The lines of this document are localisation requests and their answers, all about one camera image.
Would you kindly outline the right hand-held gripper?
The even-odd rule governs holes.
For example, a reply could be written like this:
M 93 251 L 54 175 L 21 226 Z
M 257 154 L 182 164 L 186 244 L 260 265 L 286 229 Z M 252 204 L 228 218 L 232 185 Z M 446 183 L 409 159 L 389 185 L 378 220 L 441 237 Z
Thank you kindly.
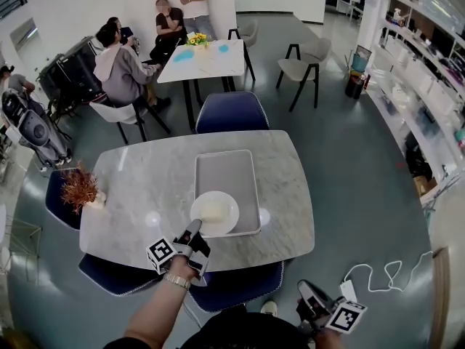
M 366 306 L 344 297 L 334 300 L 327 295 L 315 294 L 312 284 L 304 279 L 297 283 L 297 288 L 301 295 L 296 309 L 301 319 L 298 330 L 309 337 L 324 329 L 350 334 L 367 311 Z

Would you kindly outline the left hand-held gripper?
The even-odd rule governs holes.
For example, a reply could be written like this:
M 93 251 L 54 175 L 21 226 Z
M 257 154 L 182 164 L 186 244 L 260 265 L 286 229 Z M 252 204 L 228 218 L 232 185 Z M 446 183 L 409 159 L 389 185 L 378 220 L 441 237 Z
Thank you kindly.
M 179 238 L 168 241 L 166 237 L 163 237 L 147 247 L 147 258 L 159 275 L 168 271 L 174 256 L 183 256 L 187 259 L 187 265 L 196 272 L 192 284 L 207 285 L 204 274 L 209 263 L 211 249 L 199 233 L 201 226 L 202 221 L 194 219 Z

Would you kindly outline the person's left hand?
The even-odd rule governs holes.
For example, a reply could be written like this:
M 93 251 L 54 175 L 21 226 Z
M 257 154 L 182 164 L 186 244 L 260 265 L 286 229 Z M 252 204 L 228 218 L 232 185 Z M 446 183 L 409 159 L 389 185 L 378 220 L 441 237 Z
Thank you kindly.
M 191 281 L 198 276 L 197 270 L 188 265 L 188 259 L 183 255 L 175 255 L 172 257 L 169 273 L 183 278 L 186 281 Z

